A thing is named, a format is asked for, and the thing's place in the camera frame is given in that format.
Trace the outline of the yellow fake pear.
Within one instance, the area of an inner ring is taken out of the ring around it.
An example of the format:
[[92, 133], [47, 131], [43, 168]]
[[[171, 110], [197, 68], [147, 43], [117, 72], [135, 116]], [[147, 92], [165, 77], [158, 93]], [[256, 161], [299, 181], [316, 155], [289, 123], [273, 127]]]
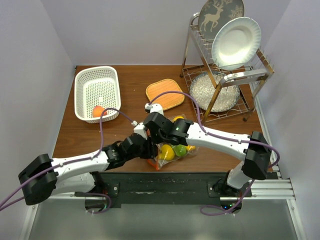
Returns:
[[158, 159], [164, 161], [172, 161], [175, 158], [175, 152], [169, 144], [164, 144], [160, 147]]

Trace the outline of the clear zip top bag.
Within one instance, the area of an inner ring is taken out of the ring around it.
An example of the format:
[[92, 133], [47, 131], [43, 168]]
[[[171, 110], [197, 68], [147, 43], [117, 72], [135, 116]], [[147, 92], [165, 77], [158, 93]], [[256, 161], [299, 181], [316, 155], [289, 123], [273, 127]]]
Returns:
[[153, 112], [145, 119], [147, 136], [151, 138], [150, 158], [146, 161], [155, 170], [160, 170], [164, 165], [194, 155], [198, 147], [194, 145], [174, 145], [167, 142], [167, 132], [177, 123], [178, 120], [185, 120], [185, 115], [166, 118], [164, 115]]

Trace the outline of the green fake pepper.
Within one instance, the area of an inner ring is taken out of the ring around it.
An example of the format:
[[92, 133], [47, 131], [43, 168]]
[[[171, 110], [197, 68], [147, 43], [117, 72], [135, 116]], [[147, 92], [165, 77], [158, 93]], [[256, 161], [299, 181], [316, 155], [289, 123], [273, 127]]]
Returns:
[[175, 145], [172, 147], [172, 149], [177, 157], [184, 157], [188, 153], [187, 147], [185, 145]]

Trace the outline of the orange fake peach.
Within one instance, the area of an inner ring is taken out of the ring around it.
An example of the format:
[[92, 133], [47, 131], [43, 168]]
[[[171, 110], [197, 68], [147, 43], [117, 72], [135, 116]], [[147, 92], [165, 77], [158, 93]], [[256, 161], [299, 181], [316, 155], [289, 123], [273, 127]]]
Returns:
[[92, 110], [92, 116], [94, 118], [100, 118], [101, 115], [106, 116], [107, 114], [108, 114], [108, 111], [105, 110], [105, 108], [100, 105], [96, 105]]

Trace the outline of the yellow fake bell pepper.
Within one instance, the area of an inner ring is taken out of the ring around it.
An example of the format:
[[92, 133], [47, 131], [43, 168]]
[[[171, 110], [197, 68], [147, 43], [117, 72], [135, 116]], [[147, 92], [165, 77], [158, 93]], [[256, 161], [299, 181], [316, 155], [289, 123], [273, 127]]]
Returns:
[[173, 118], [173, 121], [175, 122], [175, 121], [177, 121], [179, 119], [184, 119], [184, 117], [182, 115], [176, 116], [176, 117]]

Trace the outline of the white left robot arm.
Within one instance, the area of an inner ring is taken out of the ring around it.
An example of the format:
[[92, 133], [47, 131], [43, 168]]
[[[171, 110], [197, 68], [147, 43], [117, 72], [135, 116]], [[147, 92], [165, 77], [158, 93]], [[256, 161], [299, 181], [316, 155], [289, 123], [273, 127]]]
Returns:
[[26, 205], [39, 204], [61, 190], [63, 181], [82, 174], [103, 172], [123, 166], [134, 158], [151, 159], [158, 154], [152, 138], [133, 133], [92, 153], [68, 158], [36, 157], [18, 175]]

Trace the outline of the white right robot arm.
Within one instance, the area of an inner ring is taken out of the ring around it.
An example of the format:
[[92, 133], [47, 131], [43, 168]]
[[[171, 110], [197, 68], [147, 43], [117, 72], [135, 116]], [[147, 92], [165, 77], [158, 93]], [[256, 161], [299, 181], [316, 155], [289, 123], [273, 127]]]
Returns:
[[143, 121], [153, 143], [195, 146], [231, 155], [240, 163], [229, 171], [223, 183], [223, 192], [235, 196], [250, 180], [265, 180], [269, 169], [271, 150], [264, 136], [257, 131], [251, 135], [233, 134], [204, 127], [188, 119], [172, 122], [158, 112], [150, 113]]

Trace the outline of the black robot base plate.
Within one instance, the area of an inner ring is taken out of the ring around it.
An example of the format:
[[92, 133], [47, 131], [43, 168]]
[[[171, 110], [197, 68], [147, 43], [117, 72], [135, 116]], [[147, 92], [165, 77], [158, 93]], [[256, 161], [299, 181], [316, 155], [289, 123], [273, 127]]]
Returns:
[[122, 205], [216, 205], [229, 209], [247, 190], [226, 185], [225, 172], [102, 172], [95, 173], [97, 183], [90, 195], [76, 192], [84, 198], [86, 210], [102, 211], [111, 198], [111, 207]]

